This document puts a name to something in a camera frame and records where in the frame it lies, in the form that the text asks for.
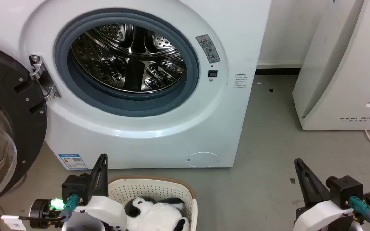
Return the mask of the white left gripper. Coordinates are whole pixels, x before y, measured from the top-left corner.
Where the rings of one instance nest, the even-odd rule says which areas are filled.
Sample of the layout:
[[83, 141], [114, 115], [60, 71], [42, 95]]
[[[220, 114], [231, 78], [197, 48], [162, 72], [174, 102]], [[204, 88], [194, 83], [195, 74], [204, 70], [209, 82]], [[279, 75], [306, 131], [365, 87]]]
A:
[[64, 222], [63, 231], [125, 231], [124, 206], [108, 198], [108, 155], [101, 154], [91, 171], [92, 197], [86, 206], [77, 206]]

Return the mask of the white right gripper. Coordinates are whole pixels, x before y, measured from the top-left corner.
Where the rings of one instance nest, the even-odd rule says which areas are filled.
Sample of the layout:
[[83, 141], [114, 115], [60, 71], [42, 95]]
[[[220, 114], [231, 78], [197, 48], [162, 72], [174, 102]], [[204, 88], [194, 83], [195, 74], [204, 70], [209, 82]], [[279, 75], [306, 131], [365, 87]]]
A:
[[330, 201], [330, 192], [302, 159], [295, 159], [294, 166], [302, 191], [304, 204], [308, 209], [294, 224], [294, 231], [318, 231], [351, 213], [352, 208], [341, 209]]

